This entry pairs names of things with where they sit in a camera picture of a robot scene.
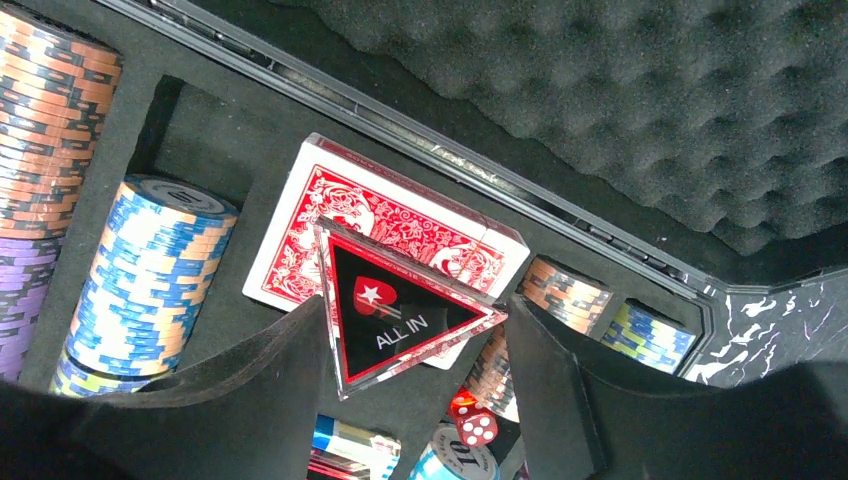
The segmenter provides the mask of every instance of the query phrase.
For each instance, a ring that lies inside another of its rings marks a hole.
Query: poker chip stack
[[[409,480],[501,480],[501,472],[488,448],[466,447],[453,425],[441,425]]]
[[[465,379],[465,388],[495,415],[518,422],[518,404],[503,324],[492,329],[491,337]]]
[[[121,74],[109,47],[0,5],[0,376],[16,380]]]
[[[695,335],[647,307],[625,303],[601,343],[657,370],[674,373],[695,343]]]
[[[63,238],[0,239],[0,378],[17,381]]]
[[[51,391],[135,391],[178,365],[238,212],[193,186],[124,179]]]
[[[530,264],[516,293],[583,334],[589,333],[611,296],[600,282],[541,255]]]

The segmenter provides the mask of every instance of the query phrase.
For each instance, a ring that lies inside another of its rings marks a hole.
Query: black foam insert
[[[840,2],[272,1],[742,255],[848,220]]]

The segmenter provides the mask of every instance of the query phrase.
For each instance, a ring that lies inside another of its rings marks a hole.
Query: playing card deck
[[[321,292],[312,224],[327,216],[498,297],[529,255],[521,235],[319,134],[303,143],[243,293],[291,311]],[[427,363],[450,368],[462,345]]]
[[[506,320],[494,298],[350,227],[314,230],[342,400]]]

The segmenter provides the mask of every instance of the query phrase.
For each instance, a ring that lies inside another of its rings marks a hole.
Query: red border
[[[350,159],[348,159],[348,158],[345,158],[343,155],[339,155],[339,154],[337,154],[337,153],[335,153],[335,152],[329,152],[329,153],[332,153],[332,154],[336,155],[337,157],[341,157],[341,160],[346,161],[346,162],[348,162],[348,163],[355,163],[355,162],[353,162],[352,160],[350,160]],[[459,236],[461,236],[461,237],[463,237],[463,238],[468,239],[468,241],[469,241],[469,242],[473,243],[473,244],[474,244],[474,250],[472,251],[472,255],[469,255],[469,256],[468,256],[468,258],[466,259],[465,263],[464,263],[464,264],[460,267],[460,269],[459,269],[459,273],[458,273],[456,276],[454,276],[453,278],[457,278],[459,275],[461,275],[461,274],[462,274],[462,272],[464,272],[464,271],[465,271],[466,267],[468,266],[468,262],[470,262],[470,261],[472,260],[472,258],[471,258],[471,257],[473,256],[473,254],[474,254],[474,253],[476,253],[476,252],[477,252],[477,251],[478,251],[478,250],[479,250],[482,246],[484,246],[484,244],[483,244],[483,238],[485,238],[486,233],[488,232],[488,224],[486,224],[486,223],[485,223],[485,221],[483,222],[483,223],[484,223],[484,225],[483,225],[484,230],[483,230],[482,236],[481,236],[480,238],[474,238],[474,237],[473,237],[472,235],[470,235],[468,232],[465,232],[465,231],[463,231],[463,230],[459,230],[459,229],[454,228],[454,227],[451,227],[451,226],[449,226],[449,225],[447,225],[447,224],[445,224],[445,223],[443,223],[443,222],[440,222],[439,220],[436,220],[435,218],[433,218],[433,217],[431,217],[431,216],[429,216],[429,215],[426,215],[426,214],[425,214],[425,213],[423,213],[421,210],[418,210],[418,209],[416,209],[416,208],[414,208],[414,207],[412,207],[412,206],[410,206],[410,205],[406,204],[405,202],[401,201],[400,199],[392,198],[392,197],[390,197],[390,196],[386,195],[385,193],[383,193],[382,191],[379,191],[379,190],[376,190],[376,189],[371,188],[371,187],[369,187],[369,186],[366,186],[366,185],[365,185],[365,184],[363,184],[361,181],[354,180],[354,179],[352,179],[352,178],[348,177],[347,175],[343,175],[343,174],[341,174],[341,173],[338,173],[337,171],[335,171],[335,170],[333,170],[333,169],[331,169],[331,168],[329,168],[329,167],[327,167],[327,166],[325,166],[325,165],[323,165],[323,164],[321,164],[321,163],[317,163],[317,162],[316,162],[316,163],[314,163],[314,164],[312,165],[312,169],[309,171],[309,175],[306,177],[306,183],[304,183],[304,185],[303,185],[303,186],[301,187],[301,189],[300,189],[300,194],[299,194],[299,196],[297,197],[297,201],[295,202],[295,208],[294,208],[294,210],[293,210],[293,212],[292,212],[291,217],[289,218],[289,222],[288,222],[288,224],[286,225],[285,230],[284,230],[284,231],[283,231],[283,233],[282,233],[282,236],[280,237],[280,241],[279,241],[279,243],[277,244],[277,250],[276,250],[276,252],[274,253],[274,258],[271,260],[271,264],[268,266],[267,270],[265,271],[265,279],[262,281],[262,286],[260,287],[260,289],[261,289],[262,291],[264,291],[265,293],[270,293],[270,294],[272,294],[272,295],[275,295],[275,296],[277,296],[277,297],[279,297],[279,298],[282,298],[282,299],[284,299],[284,300],[290,301],[290,302],[292,302],[292,303],[298,303],[298,302],[296,302],[296,300],[295,300],[295,299],[291,298],[290,296],[287,296],[287,295],[284,295],[284,294],[282,294],[282,293],[280,293],[280,292],[275,291],[275,287],[274,287],[273,285],[271,285],[271,281],[270,281],[270,280],[271,280],[271,277],[274,275],[274,267],[275,267],[275,265],[279,262],[279,260],[280,260],[280,256],[281,256],[281,255],[282,255],[282,253],[283,253],[283,248],[285,247],[286,238],[288,237],[288,233],[289,233],[289,231],[291,231],[292,226],[294,225],[295,220],[296,220],[296,218],[297,218],[297,213],[298,213],[298,211],[300,210],[300,207],[301,207],[301,205],[302,205],[302,203],[303,203],[303,198],[304,198],[304,196],[305,196],[305,194],[306,194],[306,188],[307,188],[307,187],[308,187],[308,186],[312,183],[312,179],[313,179],[313,178],[315,178],[316,172],[317,172],[317,171],[319,171],[319,170],[320,170],[320,171],[323,171],[324,173],[329,173],[330,175],[334,175],[334,176],[336,176],[336,177],[342,178],[342,179],[346,180],[347,182],[349,182],[349,183],[353,184],[354,186],[356,186],[356,187],[358,187],[358,188],[360,188],[360,189],[362,189],[362,190],[367,190],[367,191],[368,191],[371,195],[374,195],[374,196],[376,196],[376,197],[379,197],[379,198],[381,198],[381,199],[382,199],[382,200],[384,200],[384,201],[388,201],[388,202],[396,203],[396,204],[398,204],[398,205],[402,206],[403,208],[406,208],[407,210],[410,210],[410,211],[416,212],[416,213],[418,213],[419,215],[421,215],[422,217],[427,218],[427,219],[428,219],[428,220],[430,220],[431,222],[438,224],[441,228],[444,228],[445,230],[447,230],[447,231],[451,232],[453,235],[459,235]],[[409,188],[406,188],[406,187],[405,187],[405,186],[403,186],[403,185],[398,184],[397,182],[393,182],[391,179],[386,178],[386,176],[385,176],[385,175],[382,175],[382,176],[381,176],[381,175],[378,175],[378,176],[380,176],[383,180],[386,180],[386,181],[388,181],[388,182],[390,182],[390,183],[394,183],[395,185],[397,185],[397,186],[398,186],[398,187],[400,187],[401,189],[404,189],[404,190],[407,190],[407,191],[411,191],[412,193],[418,193],[418,192],[414,192],[414,191],[412,191],[412,190],[411,190],[411,189],[409,189]],[[419,194],[419,195],[421,195],[422,197],[426,198],[428,201],[431,201],[431,202],[433,202],[433,203],[437,203],[437,202],[433,201],[432,199],[430,199],[430,198],[426,197],[425,195],[422,195],[422,194],[420,194],[420,193],[418,193],[418,194]],[[468,216],[464,216],[464,215],[460,214],[459,212],[454,211],[454,213],[457,213],[458,215],[462,216],[463,218],[466,218],[466,219],[468,219],[468,220],[471,220],[471,221],[475,221],[475,222],[476,222],[476,220],[473,220],[472,218],[470,218],[470,217],[468,217]],[[502,258],[506,258],[506,252],[501,251],[501,249],[499,249],[499,248],[495,248],[494,246],[489,245],[489,244],[485,244],[485,247],[487,247],[487,248],[488,248],[488,249],[490,249],[491,251],[495,252],[496,254],[501,255],[501,257],[502,257]],[[495,279],[499,278],[499,277],[500,277],[500,274],[501,274],[501,272],[500,272],[500,271],[498,271],[497,275],[495,276]]]
[[[395,275],[397,275],[401,278],[404,278],[407,281],[412,282],[413,284],[415,284],[415,285],[417,285],[421,288],[424,288],[424,289],[426,289],[426,290],[428,290],[432,293],[435,293],[436,295],[450,301],[451,303],[453,303],[457,306],[460,306],[464,309],[476,311],[479,314],[478,316],[471,318],[467,322],[465,322],[461,325],[457,325],[453,329],[448,330],[446,332],[443,332],[443,333],[439,334],[438,336],[431,338],[428,342],[419,345],[418,347],[414,348],[413,350],[420,350],[421,347],[423,347],[425,345],[432,345],[433,343],[437,343],[437,341],[439,339],[451,334],[452,332],[455,332],[456,330],[464,328],[464,327],[466,327],[466,326],[468,326],[468,325],[470,325],[474,322],[477,322],[477,321],[482,320],[483,318],[486,318],[487,316],[489,316],[487,313],[481,312],[480,309],[478,309],[478,308],[474,308],[471,305],[459,302],[459,301],[457,301],[457,299],[449,297],[449,296],[443,294],[442,292],[439,292],[438,290],[430,287],[429,285],[426,285],[426,284],[418,281],[417,279],[411,278],[411,276],[409,274],[407,274],[406,272],[403,272],[400,268],[398,268],[394,264],[394,262],[392,262],[391,260],[389,260],[385,257],[382,257],[379,253],[372,251],[372,250],[368,250],[366,248],[363,248],[362,246],[357,245],[356,243],[354,243],[353,241],[351,241],[347,238],[343,238],[343,237],[342,238],[336,238],[338,236],[338,234],[334,235],[334,232],[332,232],[332,231],[330,231],[328,233],[329,233],[329,235],[328,235],[329,238],[327,239],[327,247],[330,249],[330,265],[332,265],[332,268],[333,268],[333,276],[332,277],[333,277],[333,288],[336,290],[336,292],[335,292],[335,297],[336,297],[335,301],[336,302],[339,301],[339,284],[338,284],[338,275],[335,275],[336,255],[335,255],[335,248],[334,247],[339,247],[339,248],[342,248],[344,250],[347,250],[349,253],[360,256],[360,257],[370,261],[371,263],[374,263],[374,264],[394,273]],[[341,309],[338,308],[338,305],[336,306],[336,311],[338,312],[339,317],[341,317]],[[378,370],[378,369],[384,367],[386,364],[389,364],[389,363],[397,360],[399,357],[406,355],[409,352],[409,351],[406,351],[406,352],[403,352],[403,353],[399,353],[399,354],[397,354],[397,355],[395,355],[395,356],[393,356],[389,359],[383,360],[382,362],[378,363],[377,365],[374,365],[373,367],[351,377],[349,372],[348,372],[347,348],[346,348],[346,345],[345,345],[345,342],[344,342],[344,327],[342,326],[342,324],[343,324],[343,321],[342,321],[341,318],[339,318],[338,319],[339,343],[341,344],[341,349],[342,349],[342,357],[343,357],[342,360],[343,360],[343,363],[344,363],[344,377],[345,377],[346,383],[355,382],[356,380],[362,378],[363,376],[366,376],[370,373],[373,373],[375,370]]]

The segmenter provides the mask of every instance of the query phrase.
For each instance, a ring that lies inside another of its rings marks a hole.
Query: orange poker chip
[[[7,189],[7,190],[16,190],[18,192],[26,192],[26,193],[67,195],[67,194],[78,193],[81,187],[80,187],[80,185],[60,186],[60,185],[51,185],[49,183],[38,184],[38,183],[20,182],[20,181],[17,181],[17,180],[10,180],[8,178],[0,178],[0,188]]]
[[[41,221],[26,221],[12,220],[9,218],[0,218],[0,228],[9,230],[62,230],[68,228],[71,224],[71,219],[52,220],[48,222]]]
[[[0,82],[0,98],[9,100],[15,105],[24,106],[31,110],[41,113],[47,113],[56,117],[67,118],[69,120],[85,121],[85,122],[103,122],[104,115],[107,112],[90,112],[75,108],[78,105],[68,107],[66,105],[56,105],[42,100],[39,95],[43,93],[35,87],[31,87],[25,83],[14,82],[7,88]]]
[[[0,69],[0,87],[35,100],[35,102],[22,102],[23,105],[27,105],[31,108],[37,108],[34,105],[38,105],[38,108],[43,109],[41,110],[43,112],[61,115],[66,118],[87,118],[87,116],[91,114],[105,115],[109,113],[109,108],[111,107],[108,104],[92,103],[81,100],[72,95],[47,92],[38,87],[33,87],[26,82],[21,82],[6,76],[2,69]],[[48,109],[48,107],[44,105],[45,103],[52,105],[53,108]]]
[[[91,57],[69,52],[49,42],[42,41],[39,38],[23,35],[14,28],[2,23],[0,23],[0,39],[5,40],[5,50],[7,52],[26,58],[34,63],[40,62],[34,60],[33,55],[35,58],[44,56],[51,60],[82,68],[88,72],[96,72],[109,77],[120,77],[123,71],[123,68],[119,65],[98,62]]]
[[[97,145],[96,140],[73,140],[70,138],[62,138],[53,135],[25,130],[14,125],[9,125],[5,122],[0,122],[0,133],[8,135],[18,140],[24,140],[30,143],[37,143],[46,147],[62,148],[68,150],[94,150]]]
[[[73,194],[73,195],[62,195],[62,194],[49,195],[49,194],[46,194],[45,195],[45,194],[39,194],[39,193],[21,192],[21,191],[18,191],[18,190],[12,190],[12,189],[2,188],[2,187],[0,187],[0,197],[2,197],[6,201],[17,200],[17,201],[20,201],[20,202],[27,202],[27,203],[42,203],[43,202],[43,203],[48,203],[48,204],[53,204],[53,203],[67,204],[67,203],[71,203],[71,202],[75,203],[77,200],[79,200],[79,194]]]
[[[121,56],[106,45],[84,37],[70,28],[41,18],[34,12],[13,5],[0,9],[0,23],[35,41],[48,43],[62,50],[110,65],[121,65]]]
[[[82,168],[88,167],[88,165],[91,164],[91,158],[73,159],[24,152],[15,147],[4,146],[2,141],[0,141],[0,158],[29,162],[46,167]]]
[[[80,100],[83,102],[96,103],[98,105],[111,105],[112,93],[99,93],[88,90],[83,90],[77,87],[58,83],[56,81],[40,77],[38,75],[23,71],[10,65],[6,61],[0,62],[0,69],[3,71],[3,76],[26,83],[39,90],[44,91],[44,99],[47,101],[55,100],[54,103],[63,105],[68,99]]]
[[[7,210],[0,208],[0,218],[18,220],[23,222],[55,222],[71,218],[73,211],[61,213],[22,212],[20,210]]]
[[[30,213],[65,213],[72,212],[76,207],[76,201],[67,203],[50,202],[22,202],[3,198],[0,192],[0,208],[4,210],[16,210]]]
[[[32,183],[36,185],[48,185],[56,187],[78,187],[85,180],[82,176],[64,176],[52,177],[48,175],[39,175],[36,173],[28,173],[23,170],[15,170],[3,167],[0,165],[0,180],[11,180],[14,182]]]
[[[93,137],[94,134],[98,134],[103,131],[104,125],[103,118],[99,118],[96,120],[73,120],[70,118],[65,118],[58,115],[52,115],[50,113],[44,113],[38,110],[33,110],[19,103],[16,103],[14,100],[5,98],[4,95],[0,95],[0,112],[9,116],[22,119],[22,121],[26,120],[28,122],[32,122],[33,125],[40,129],[37,130],[39,133],[44,133],[47,135],[50,134],[47,129],[56,129],[56,131],[59,132],[59,134],[56,136],[62,136],[62,132],[82,132],[88,133]]]
[[[74,85],[83,90],[101,91],[111,94],[115,91],[115,87],[120,80],[120,76],[93,72],[83,67],[51,58],[45,52],[39,53],[37,51],[27,50],[14,43],[4,45],[3,49],[0,50],[0,56],[10,64],[15,65],[15,68],[49,79],[56,78],[56,81],[60,83],[70,82],[67,85]],[[87,88],[86,86],[89,84],[94,88]]]
[[[33,63],[27,61],[21,57],[13,55],[9,52],[0,50],[0,65],[5,65],[11,68],[15,68],[24,73],[28,73],[30,75],[36,76],[38,78],[43,79],[44,81],[54,82],[58,85],[62,85],[67,88],[79,89],[86,92],[96,93],[100,95],[111,96],[115,93],[115,86],[108,83],[97,83],[92,82],[90,80],[85,80],[83,78],[78,78],[76,75],[71,73],[66,73],[63,71],[55,70],[53,68],[49,68],[46,65]],[[85,74],[85,70],[80,70],[75,67],[68,66],[64,70],[72,71],[74,73],[79,73],[80,75]]]
[[[43,238],[56,238],[65,235],[67,228],[58,230],[16,230],[0,228],[0,236],[4,238],[17,238],[21,240],[41,240]]]
[[[588,313],[601,313],[606,307],[606,301],[602,305],[597,304],[597,300],[591,296],[572,295],[568,291],[557,290],[555,288],[540,289],[535,284],[522,280],[519,284],[521,294],[527,297],[533,297],[534,300],[545,302],[548,305],[559,307],[565,306],[577,308]]]
[[[66,158],[68,160],[91,160],[94,157],[94,149],[75,149],[53,147],[51,145],[43,145],[29,140],[15,138],[11,135],[3,133],[0,128],[0,145],[5,145],[9,148],[19,150],[23,153],[32,153],[34,155],[42,155],[53,158]]]
[[[601,296],[605,291],[603,286],[596,281],[582,277],[577,273],[571,272],[564,266],[559,265],[553,259],[543,256],[537,256],[530,263],[530,271],[537,272],[539,277],[545,281],[553,280],[566,285],[574,286],[575,289],[585,290],[586,293],[592,293],[595,296]]]
[[[49,165],[29,163],[22,160],[13,160],[0,155],[0,169],[53,178],[77,178],[85,175],[86,170],[88,170],[88,165],[86,164],[77,167],[53,167]]]
[[[48,137],[77,140],[80,142],[88,142],[97,139],[96,134],[93,134],[91,131],[66,130],[46,123],[35,122],[24,117],[18,117],[3,110],[0,110],[0,123],[11,125],[39,135],[46,135]]]

